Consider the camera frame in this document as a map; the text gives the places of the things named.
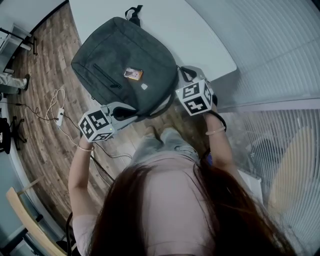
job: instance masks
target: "woman's left arm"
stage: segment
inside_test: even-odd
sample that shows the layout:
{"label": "woman's left arm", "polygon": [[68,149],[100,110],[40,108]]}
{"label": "woman's left arm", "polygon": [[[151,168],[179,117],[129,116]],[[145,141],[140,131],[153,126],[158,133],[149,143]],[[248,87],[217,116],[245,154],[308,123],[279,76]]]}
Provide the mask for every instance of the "woman's left arm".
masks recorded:
{"label": "woman's left arm", "polygon": [[[90,150],[93,144],[82,136],[79,146]],[[70,167],[68,190],[73,217],[98,214],[88,193],[90,154],[91,152],[77,148]]]}

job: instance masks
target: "power strip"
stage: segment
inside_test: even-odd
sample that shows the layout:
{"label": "power strip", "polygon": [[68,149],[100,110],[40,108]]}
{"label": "power strip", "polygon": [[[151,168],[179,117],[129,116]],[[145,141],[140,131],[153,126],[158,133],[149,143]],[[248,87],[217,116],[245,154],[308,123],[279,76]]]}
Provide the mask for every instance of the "power strip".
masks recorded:
{"label": "power strip", "polygon": [[64,113],[65,113],[65,110],[63,108],[59,108],[59,112],[58,112],[58,115],[57,115],[57,120],[55,121],[57,126],[61,126],[62,125],[62,121],[64,120]]}

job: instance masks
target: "black and white cube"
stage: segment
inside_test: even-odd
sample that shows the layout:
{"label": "black and white cube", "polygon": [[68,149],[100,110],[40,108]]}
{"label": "black and white cube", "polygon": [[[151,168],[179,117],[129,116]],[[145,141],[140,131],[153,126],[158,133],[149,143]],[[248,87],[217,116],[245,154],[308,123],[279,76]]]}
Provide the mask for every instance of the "black and white cube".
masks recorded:
{"label": "black and white cube", "polygon": [[213,91],[204,79],[179,88],[176,94],[190,116],[207,112],[211,109]]}
{"label": "black and white cube", "polygon": [[78,125],[88,142],[105,141],[115,133],[111,118],[100,107],[84,113]]}

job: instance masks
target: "dark gray backpack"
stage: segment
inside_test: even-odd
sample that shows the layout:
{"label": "dark gray backpack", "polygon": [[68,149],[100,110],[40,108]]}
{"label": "dark gray backpack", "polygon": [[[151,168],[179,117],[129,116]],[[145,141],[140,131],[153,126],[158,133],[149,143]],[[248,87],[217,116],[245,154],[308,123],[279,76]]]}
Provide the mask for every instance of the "dark gray backpack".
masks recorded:
{"label": "dark gray backpack", "polygon": [[[132,18],[139,21],[137,14]],[[163,113],[172,103],[178,83],[172,54],[139,24],[140,21],[134,24],[120,17],[108,20],[88,37],[71,64],[97,102],[128,104],[136,109],[128,116],[136,115],[138,121]],[[142,77],[139,80],[125,77],[127,68],[141,70]],[[152,114],[168,97],[166,106]]]}

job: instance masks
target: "jeans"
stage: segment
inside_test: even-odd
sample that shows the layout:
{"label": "jeans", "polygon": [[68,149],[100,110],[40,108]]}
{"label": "jeans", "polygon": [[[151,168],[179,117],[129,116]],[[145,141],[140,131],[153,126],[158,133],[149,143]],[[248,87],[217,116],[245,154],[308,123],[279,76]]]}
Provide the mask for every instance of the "jeans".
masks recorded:
{"label": "jeans", "polygon": [[17,94],[18,89],[24,89],[27,79],[13,78],[11,74],[0,72],[0,92],[5,94]]}
{"label": "jeans", "polygon": [[178,153],[189,157],[196,163],[199,162],[197,151],[181,137],[180,133],[175,129],[166,128],[158,140],[154,134],[143,136],[142,141],[134,153],[131,163],[142,164],[143,162],[157,155],[166,153]]}

